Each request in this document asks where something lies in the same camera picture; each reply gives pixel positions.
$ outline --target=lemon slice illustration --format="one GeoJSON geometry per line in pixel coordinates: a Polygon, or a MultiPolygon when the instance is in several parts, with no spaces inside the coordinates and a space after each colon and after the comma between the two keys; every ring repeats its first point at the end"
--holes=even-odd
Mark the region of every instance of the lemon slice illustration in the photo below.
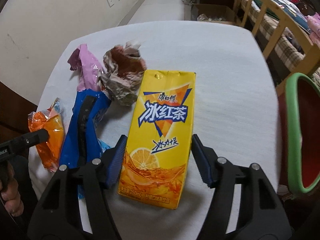
{"type": "Polygon", "coordinates": [[[131,152],[130,157],[136,168],[139,170],[151,170],[159,168],[158,158],[151,154],[147,148],[138,148],[131,152]]]}

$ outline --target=plaid bedsheet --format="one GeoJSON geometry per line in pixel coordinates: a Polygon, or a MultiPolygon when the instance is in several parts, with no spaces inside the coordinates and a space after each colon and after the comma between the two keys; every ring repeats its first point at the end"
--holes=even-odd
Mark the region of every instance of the plaid bedsheet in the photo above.
{"type": "MultiPolygon", "coordinates": [[[[241,7],[244,10],[248,0],[241,0],[241,7]]],[[[252,5],[249,9],[249,17],[255,23],[258,15],[260,13],[259,7],[252,2],[252,5]]],[[[273,34],[274,30],[278,26],[279,21],[271,18],[268,15],[264,15],[263,20],[259,26],[260,32],[263,36],[269,40],[271,35],[273,34]]],[[[288,28],[284,31],[284,33],[290,32],[288,28]]],[[[288,41],[286,36],[282,34],[278,43],[275,46],[275,52],[280,58],[280,60],[284,63],[286,68],[292,71],[304,58],[304,55],[297,51],[297,49],[288,41]]],[[[312,76],[313,81],[316,83],[318,87],[320,87],[320,68],[313,73],[312,76]]]]}

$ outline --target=white tablecloth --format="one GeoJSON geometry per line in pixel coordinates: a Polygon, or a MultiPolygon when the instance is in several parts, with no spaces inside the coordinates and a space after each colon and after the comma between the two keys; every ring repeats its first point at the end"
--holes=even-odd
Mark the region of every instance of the white tablecloth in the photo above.
{"type": "MultiPolygon", "coordinates": [[[[141,43],[148,69],[196,72],[194,133],[205,146],[232,163],[259,163],[274,188],[280,168],[278,101],[266,62],[251,33],[217,23],[159,21],[116,27],[72,41],[47,82],[38,110],[48,108],[56,97],[64,106],[67,131],[76,98],[78,75],[67,60],[81,43],[102,62],[105,52],[127,41],[141,43]]],[[[100,123],[98,136],[114,146],[128,134],[134,106],[113,102],[100,123]]],[[[35,148],[29,155],[30,176],[38,197],[51,174],[44,170],[35,148]]],[[[186,184],[176,210],[158,208],[122,197],[117,185],[107,193],[110,210],[122,239],[196,239],[206,217],[214,190],[201,180],[190,155],[186,184]]],[[[240,187],[228,231],[235,228],[240,187]]],[[[84,205],[80,203],[81,212],[84,205]]],[[[83,215],[84,229],[90,225],[83,215]]]]}

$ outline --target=hand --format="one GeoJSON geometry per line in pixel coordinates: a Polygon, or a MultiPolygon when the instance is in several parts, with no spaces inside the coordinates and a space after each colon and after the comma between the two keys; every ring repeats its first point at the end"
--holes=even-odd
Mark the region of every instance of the hand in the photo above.
{"type": "Polygon", "coordinates": [[[14,170],[12,165],[8,163],[9,183],[6,191],[2,190],[2,182],[0,181],[1,196],[6,201],[4,207],[13,217],[18,217],[23,212],[23,203],[18,192],[18,182],[13,177],[14,170]]]}

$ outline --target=wall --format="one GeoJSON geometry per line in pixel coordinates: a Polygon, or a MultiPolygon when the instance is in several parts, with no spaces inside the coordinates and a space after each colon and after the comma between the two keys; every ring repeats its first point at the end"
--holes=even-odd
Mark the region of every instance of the wall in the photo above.
{"type": "Polygon", "coordinates": [[[0,82],[38,104],[70,41],[115,27],[138,0],[8,0],[0,13],[0,82]]]}

